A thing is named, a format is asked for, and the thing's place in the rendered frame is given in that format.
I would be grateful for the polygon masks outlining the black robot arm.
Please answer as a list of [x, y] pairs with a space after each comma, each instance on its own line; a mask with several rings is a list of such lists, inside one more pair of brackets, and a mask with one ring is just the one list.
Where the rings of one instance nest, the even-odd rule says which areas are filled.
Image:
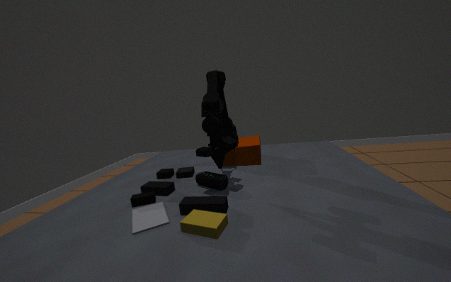
[[222, 147], [226, 151], [236, 148], [239, 143], [236, 127], [228, 116], [227, 105], [224, 97], [225, 73], [214, 70], [207, 72], [207, 93], [203, 96], [201, 116], [206, 117], [202, 122], [203, 130], [212, 134], [217, 130], [224, 130], [224, 134], [217, 135], [216, 147]]

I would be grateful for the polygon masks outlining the yellow rectangular block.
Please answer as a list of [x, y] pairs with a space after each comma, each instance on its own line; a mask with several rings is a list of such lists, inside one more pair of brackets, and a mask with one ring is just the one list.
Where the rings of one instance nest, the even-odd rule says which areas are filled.
[[181, 232], [218, 239], [228, 224], [227, 214], [193, 210], [180, 221]]

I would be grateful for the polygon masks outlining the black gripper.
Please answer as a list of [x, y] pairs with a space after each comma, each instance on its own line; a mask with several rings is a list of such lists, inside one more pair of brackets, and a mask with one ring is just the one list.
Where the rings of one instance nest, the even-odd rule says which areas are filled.
[[212, 134], [207, 134], [207, 136], [210, 136], [210, 144], [208, 144], [208, 147], [197, 148], [196, 156], [211, 157], [215, 161], [215, 164], [218, 166], [218, 168], [221, 169], [224, 161], [224, 156], [226, 153], [228, 153], [228, 151], [226, 151], [222, 147], [216, 147], [216, 139], [218, 134], [222, 136], [224, 134], [224, 130], [217, 130]]

